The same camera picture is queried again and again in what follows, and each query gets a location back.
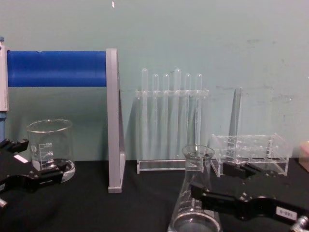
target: blue cylindrical bar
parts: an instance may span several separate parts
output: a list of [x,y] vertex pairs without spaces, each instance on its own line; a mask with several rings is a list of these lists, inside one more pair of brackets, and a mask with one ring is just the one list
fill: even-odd
[[105,87],[103,51],[8,51],[9,87]]

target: label on clamp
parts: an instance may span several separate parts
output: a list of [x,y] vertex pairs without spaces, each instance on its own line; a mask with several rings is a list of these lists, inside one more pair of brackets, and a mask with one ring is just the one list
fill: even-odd
[[22,157],[20,155],[15,155],[14,158],[18,159],[19,161],[21,161],[23,163],[28,163],[28,160],[26,160],[24,157]]
[[297,213],[296,212],[288,210],[288,209],[281,208],[279,206],[277,206],[277,208],[276,208],[276,214],[281,216],[281,217],[288,218],[288,219],[291,219],[291,220],[294,220],[294,221],[297,220]]
[[5,183],[0,185],[0,191],[4,190],[4,188],[5,188]]

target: acrylic test tube rack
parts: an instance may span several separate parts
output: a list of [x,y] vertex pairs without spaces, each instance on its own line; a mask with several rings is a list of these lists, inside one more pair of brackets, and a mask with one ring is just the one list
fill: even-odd
[[273,132],[273,102],[270,87],[235,89],[228,135],[213,134],[208,143],[215,151],[211,165],[218,177],[224,162],[251,163],[287,175],[293,148]]
[[136,91],[137,171],[183,170],[182,148],[207,141],[208,90],[201,74],[149,75]]

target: test tube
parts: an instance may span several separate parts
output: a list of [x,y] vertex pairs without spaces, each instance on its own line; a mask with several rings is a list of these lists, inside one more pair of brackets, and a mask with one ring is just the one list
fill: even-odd
[[182,153],[182,148],[187,145],[187,132],[188,132],[188,107],[189,107],[189,91],[191,75],[186,74],[181,77],[181,96],[179,97],[179,120],[178,120],[178,145],[177,154]]
[[171,114],[169,127],[169,156],[171,159],[179,157],[178,154],[178,106],[179,106],[179,90],[182,71],[176,69],[173,75],[173,96],[171,100]]
[[160,157],[162,160],[169,158],[169,75],[166,73],[162,76],[162,111],[161,111],[161,136],[160,136]]
[[189,98],[190,98],[190,89],[191,89],[191,75],[186,74],[185,76],[185,90],[186,90],[186,95],[185,95],[185,118],[184,118],[184,123],[185,123],[185,145],[188,143],[188,124],[189,124]]
[[202,74],[198,74],[196,76],[196,108],[195,108],[195,144],[201,144],[200,142],[200,136],[201,136],[201,120],[202,120],[202,99],[201,95],[198,92],[199,90],[202,90]]
[[142,160],[148,155],[148,120],[147,120],[147,92],[148,92],[148,70],[141,71],[141,90],[142,90],[142,112],[141,112],[141,150]]
[[190,90],[188,94],[188,131],[187,131],[187,143],[188,144],[195,144],[195,118],[196,118],[196,87],[197,87],[197,82],[196,82],[196,76],[191,77],[190,80],[188,81],[188,89]]
[[158,159],[156,157],[156,148],[158,144],[158,90],[159,90],[159,76],[158,74],[154,74],[152,76],[152,109],[150,115],[150,159],[155,160]]

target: black table surface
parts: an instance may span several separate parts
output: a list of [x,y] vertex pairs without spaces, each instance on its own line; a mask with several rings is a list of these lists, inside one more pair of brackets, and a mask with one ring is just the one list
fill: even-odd
[[[10,205],[0,215],[0,232],[166,232],[183,177],[184,171],[137,174],[136,161],[127,161],[122,193],[109,194],[108,162],[79,161],[68,182],[30,194],[2,194]],[[309,174],[293,159],[286,178],[309,193]],[[214,188],[237,182],[211,173]],[[303,201],[308,205],[309,197]],[[220,220],[224,232],[289,231],[288,225],[264,217],[242,222],[220,214]]]

